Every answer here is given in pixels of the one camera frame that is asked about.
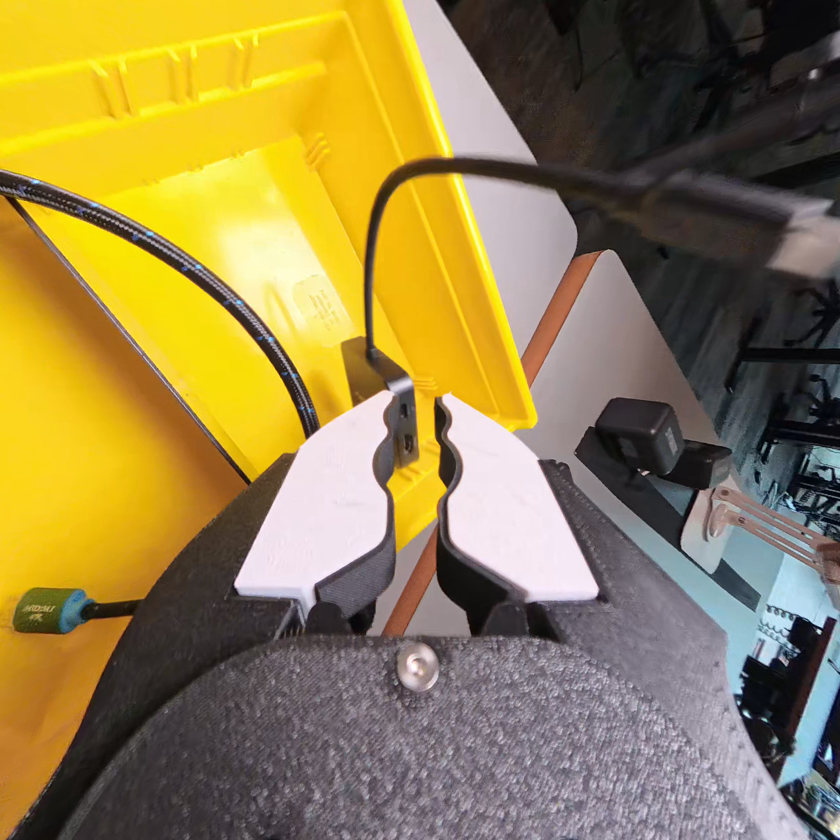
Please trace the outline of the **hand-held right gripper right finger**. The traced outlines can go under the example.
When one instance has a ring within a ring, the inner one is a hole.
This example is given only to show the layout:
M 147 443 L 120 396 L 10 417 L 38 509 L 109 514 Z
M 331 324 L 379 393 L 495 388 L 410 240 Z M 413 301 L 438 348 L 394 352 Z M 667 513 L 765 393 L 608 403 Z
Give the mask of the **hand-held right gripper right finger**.
M 452 394 L 436 399 L 437 581 L 469 621 L 501 603 L 596 602 L 599 584 L 539 458 Z

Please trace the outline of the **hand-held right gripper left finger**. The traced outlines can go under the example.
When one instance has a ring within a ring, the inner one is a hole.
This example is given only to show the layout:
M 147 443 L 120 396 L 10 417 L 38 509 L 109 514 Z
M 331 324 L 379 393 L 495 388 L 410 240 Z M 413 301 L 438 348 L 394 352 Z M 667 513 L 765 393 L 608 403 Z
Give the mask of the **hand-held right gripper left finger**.
M 329 603 L 350 620 L 388 588 L 397 406 L 379 392 L 300 446 L 234 580 L 238 595 L 290 599 L 304 617 Z

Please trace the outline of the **yellow divided storage bin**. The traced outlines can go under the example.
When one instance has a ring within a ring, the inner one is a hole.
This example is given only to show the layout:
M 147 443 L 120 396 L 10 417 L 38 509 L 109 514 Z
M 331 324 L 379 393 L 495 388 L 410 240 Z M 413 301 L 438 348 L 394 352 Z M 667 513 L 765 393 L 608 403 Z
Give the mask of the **yellow divided storage bin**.
M 450 156 L 405 2 L 2 2 L 2 838 L 54 838 L 174 683 L 297 622 L 200 554 L 152 603 L 20 633 L 32 589 L 151 599 L 179 554 L 352 407 L 364 239 L 399 164 Z

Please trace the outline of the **small black adapter box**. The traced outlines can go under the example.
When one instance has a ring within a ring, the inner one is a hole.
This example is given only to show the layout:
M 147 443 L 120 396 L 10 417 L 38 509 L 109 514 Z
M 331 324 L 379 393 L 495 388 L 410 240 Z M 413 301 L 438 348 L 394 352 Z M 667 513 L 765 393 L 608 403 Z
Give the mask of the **small black adapter box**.
M 615 397 L 577 444 L 577 460 L 611 490 L 636 490 L 677 466 L 686 441 L 674 408 Z

